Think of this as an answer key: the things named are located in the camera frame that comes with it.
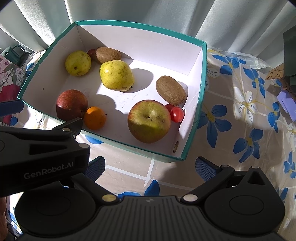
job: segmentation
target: tomato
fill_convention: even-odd
[[[93,55],[95,52],[96,52],[95,49],[90,49],[90,50],[87,52],[87,54],[88,54],[90,57],[92,57],[92,55]]]
[[[175,106],[173,104],[166,104],[165,107],[168,109],[168,111],[170,112],[171,109],[173,109]]]
[[[170,111],[170,118],[173,122],[179,123],[184,119],[184,111],[180,107],[175,106]]]

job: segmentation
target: teal box rim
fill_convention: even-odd
[[[139,148],[137,146],[133,146],[133,145],[129,145],[129,144],[125,144],[122,143],[120,141],[116,141],[116,140],[112,140],[110,138],[107,137],[103,137],[100,136],[96,133],[91,132],[92,134],[95,134],[97,136],[100,136],[101,138],[106,138],[110,141],[115,141],[117,143],[120,144],[124,144],[127,146],[130,146],[132,148],[137,148],[137,149],[141,149],[143,151],[147,151],[156,155],[161,155],[161,156],[165,156],[171,159],[175,159],[178,161],[183,161],[186,159],[187,154],[189,152],[190,146],[192,144],[196,129],[197,129],[197,125],[200,119],[200,113],[201,113],[201,108],[202,108],[202,102],[203,102],[203,97],[204,97],[204,91],[205,91],[205,81],[206,81],[206,66],[207,66],[207,44],[204,41],[201,41],[199,39],[196,39],[194,37],[182,34],[182,33],[178,33],[172,30],[168,30],[165,28],[161,28],[161,27],[156,27],[156,26],[152,26],[152,25],[147,25],[147,24],[143,24],[143,23],[134,23],[134,22],[125,22],[125,21],[117,21],[117,20],[86,20],[86,21],[77,21],[72,23],[68,28],[66,28],[66,30],[64,30],[55,40],[54,42],[48,47],[48,49],[45,51],[45,53],[43,54],[43,56],[39,59],[38,63],[34,66],[33,70],[31,71],[30,75],[28,76],[28,78],[25,80],[25,83],[23,84],[20,93],[18,94],[18,99],[22,99],[24,92],[29,84],[29,82],[31,81],[31,79],[33,78],[34,74],[36,73],[36,71],[38,70],[39,65],[43,62],[43,60],[45,60],[45,58],[49,55],[49,53],[52,51],[52,49],[54,48],[54,46],[58,43],[59,40],[61,40],[72,28],[74,28],[74,26],[82,26],[82,25],[111,25],[111,26],[122,26],[122,27],[129,27],[129,28],[137,28],[137,29],[143,29],[143,30],[147,30],[147,31],[152,31],[152,32],[156,32],[156,33],[160,33],[160,34],[165,34],[174,38],[178,38],[180,40],[192,43],[194,45],[197,45],[199,47],[202,48],[202,74],[201,74],[201,85],[200,85],[200,92],[199,92],[199,98],[197,101],[197,107],[196,107],[196,112],[195,112],[195,117],[194,117],[194,121],[193,121],[193,125],[192,128],[190,130],[188,139],[186,141],[185,147],[182,151],[182,154],[180,157],[174,157],[174,156],[170,156],[170,155],[166,155],[166,154],[162,154],[162,153],[157,153],[154,151],[149,151],[143,148]]]

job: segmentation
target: human hand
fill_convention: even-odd
[[[6,198],[0,197],[0,241],[3,241],[7,236],[7,223],[5,218]]]

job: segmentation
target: curtain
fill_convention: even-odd
[[[168,28],[276,67],[296,8],[287,0],[14,0],[0,12],[0,48],[19,42],[43,50],[72,22],[92,19]]]

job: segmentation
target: green mug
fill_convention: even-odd
[[[15,51],[14,48],[19,47],[23,50],[23,53],[21,54],[21,56],[19,56]],[[24,49],[23,46],[20,45],[15,45],[12,48],[8,47],[6,48],[3,52],[2,52],[2,56],[5,57],[7,60],[9,60],[10,62],[14,63],[16,66],[19,66],[21,63],[21,57],[24,55],[24,53],[26,52],[26,50]]]

